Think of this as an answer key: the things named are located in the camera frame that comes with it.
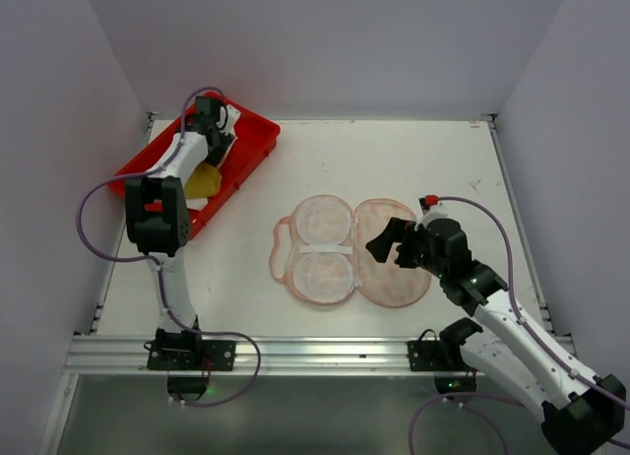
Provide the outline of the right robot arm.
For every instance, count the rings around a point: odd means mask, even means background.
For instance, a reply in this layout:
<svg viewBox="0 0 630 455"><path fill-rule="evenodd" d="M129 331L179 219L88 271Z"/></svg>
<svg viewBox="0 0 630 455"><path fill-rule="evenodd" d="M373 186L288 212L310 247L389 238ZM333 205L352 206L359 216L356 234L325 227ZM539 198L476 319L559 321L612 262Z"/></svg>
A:
<svg viewBox="0 0 630 455"><path fill-rule="evenodd" d="M512 302L503 279L473 258L458 222L392 218L365 247L379 263L395 251L399 267L438 279L466 313L440 332L438 351L450 364L481 371L526 407L557 453L591 454L624 428L623 383L597 375Z"/></svg>

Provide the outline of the yellow bra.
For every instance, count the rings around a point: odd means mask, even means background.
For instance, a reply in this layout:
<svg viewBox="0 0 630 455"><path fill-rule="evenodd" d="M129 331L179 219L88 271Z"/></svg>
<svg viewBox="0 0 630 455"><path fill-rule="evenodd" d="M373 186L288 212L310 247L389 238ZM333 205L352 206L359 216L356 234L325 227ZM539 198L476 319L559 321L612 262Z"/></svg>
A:
<svg viewBox="0 0 630 455"><path fill-rule="evenodd" d="M216 196L221 191L221 171L207 162L200 162L184 185L187 200Z"/></svg>

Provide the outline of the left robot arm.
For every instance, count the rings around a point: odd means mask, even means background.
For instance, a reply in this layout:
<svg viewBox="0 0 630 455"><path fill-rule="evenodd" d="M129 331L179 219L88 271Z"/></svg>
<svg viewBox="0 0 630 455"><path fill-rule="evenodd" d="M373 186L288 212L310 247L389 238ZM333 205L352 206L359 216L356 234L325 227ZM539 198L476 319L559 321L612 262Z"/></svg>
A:
<svg viewBox="0 0 630 455"><path fill-rule="evenodd" d="M151 352L161 358L194 355L201 348L181 252L191 227L184 186L199 164L229 149L240 116L218 97L190 99L194 110L181 114L165 152L142 175L125 181L127 235L148 259L157 294L159 322Z"/></svg>

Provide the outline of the floral mesh laundry bag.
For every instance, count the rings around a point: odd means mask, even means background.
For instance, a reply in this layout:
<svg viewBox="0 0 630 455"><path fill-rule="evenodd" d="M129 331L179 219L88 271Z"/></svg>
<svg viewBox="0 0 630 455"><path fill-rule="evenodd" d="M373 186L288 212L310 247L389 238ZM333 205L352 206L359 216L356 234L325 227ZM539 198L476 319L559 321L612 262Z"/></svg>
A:
<svg viewBox="0 0 630 455"><path fill-rule="evenodd" d="M394 253L379 264L365 248L391 218L417 220L392 199L366 200L353 209L334 195L311 196L274 226L272 277L309 304L337 306L360 293L380 307L411 306L428 292L430 274L399 268Z"/></svg>

